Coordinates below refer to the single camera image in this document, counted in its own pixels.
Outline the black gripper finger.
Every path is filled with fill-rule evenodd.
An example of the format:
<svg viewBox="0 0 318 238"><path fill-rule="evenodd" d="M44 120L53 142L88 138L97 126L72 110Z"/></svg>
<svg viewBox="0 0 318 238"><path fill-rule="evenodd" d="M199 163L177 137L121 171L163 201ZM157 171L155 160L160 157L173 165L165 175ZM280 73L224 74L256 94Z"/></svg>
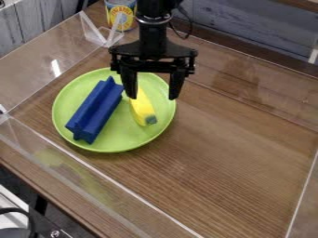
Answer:
<svg viewBox="0 0 318 238"><path fill-rule="evenodd" d="M177 70L171 73L168 81L168 99L173 100L179 97L181 87L185 80L185 71Z"/></svg>
<svg viewBox="0 0 318 238"><path fill-rule="evenodd" d="M127 96L131 99L136 99L136 93L137 93L136 71L125 66L121 66L120 78L121 78L121 84L124 86Z"/></svg>

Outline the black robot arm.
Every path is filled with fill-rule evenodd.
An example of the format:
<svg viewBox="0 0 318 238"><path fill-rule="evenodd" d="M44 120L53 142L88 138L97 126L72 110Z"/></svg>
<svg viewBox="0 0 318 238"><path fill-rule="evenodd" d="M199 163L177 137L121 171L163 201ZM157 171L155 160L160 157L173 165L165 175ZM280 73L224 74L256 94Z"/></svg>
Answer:
<svg viewBox="0 0 318 238"><path fill-rule="evenodd" d="M120 75L127 96L136 98L139 73L168 73L168 99L179 97L185 78L195 73L193 48L176 45L168 40L172 10L177 9L192 20L181 7L184 0L136 0L135 19L139 39L128 44L112 46L111 70Z"/></svg>

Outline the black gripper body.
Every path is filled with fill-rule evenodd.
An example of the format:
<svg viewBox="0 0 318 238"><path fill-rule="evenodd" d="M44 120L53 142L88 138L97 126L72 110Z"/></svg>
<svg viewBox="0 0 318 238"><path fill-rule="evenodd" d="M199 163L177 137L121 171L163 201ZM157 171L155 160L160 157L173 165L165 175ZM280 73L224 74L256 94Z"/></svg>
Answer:
<svg viewBox="0 0 318 238"><path fill-rule="evenodd" d="M169 73L189 76L195 73L196 49L171 41L163 48L147 49L140 41L109 48L111 70L117 74Z"/></svg>

